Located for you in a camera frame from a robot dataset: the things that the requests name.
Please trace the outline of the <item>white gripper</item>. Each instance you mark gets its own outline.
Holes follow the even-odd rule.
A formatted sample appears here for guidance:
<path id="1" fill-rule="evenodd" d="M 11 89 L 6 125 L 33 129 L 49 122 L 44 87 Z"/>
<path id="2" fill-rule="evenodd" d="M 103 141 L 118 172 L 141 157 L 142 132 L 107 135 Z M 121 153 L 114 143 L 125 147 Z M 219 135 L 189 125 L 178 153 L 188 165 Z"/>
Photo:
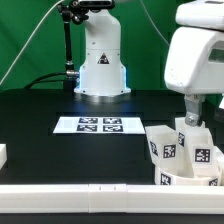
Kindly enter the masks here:
<path id="1" fill-rule="evenodd" d="M 204 95 L 224 93 L 224 0 L 180 5 L 168 52 L 166 86 L 185 95 L 185 123 L 202 124 Z"/>

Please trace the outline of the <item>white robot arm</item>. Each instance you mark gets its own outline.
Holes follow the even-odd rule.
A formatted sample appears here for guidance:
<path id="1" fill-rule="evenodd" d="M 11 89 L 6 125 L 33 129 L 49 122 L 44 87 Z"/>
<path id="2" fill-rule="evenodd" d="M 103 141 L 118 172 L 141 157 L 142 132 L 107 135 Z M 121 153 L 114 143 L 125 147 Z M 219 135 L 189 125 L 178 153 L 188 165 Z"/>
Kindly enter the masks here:
<path id="1" fill-rule="evenodd" d="M 72 4 L 86 22 L 86 60 L 75 91 L 94 99 L 130 91 L 120 62 L 121 27 L 109 13 L 114 2 L 77 0 Z M 168 89 L 185 95 L 185 122 L 196 126 L 204 96 L 224 95 L 224 0 L 182 4 L 176 22 L 181 27 L 171 40 L 164 79 Z"/>

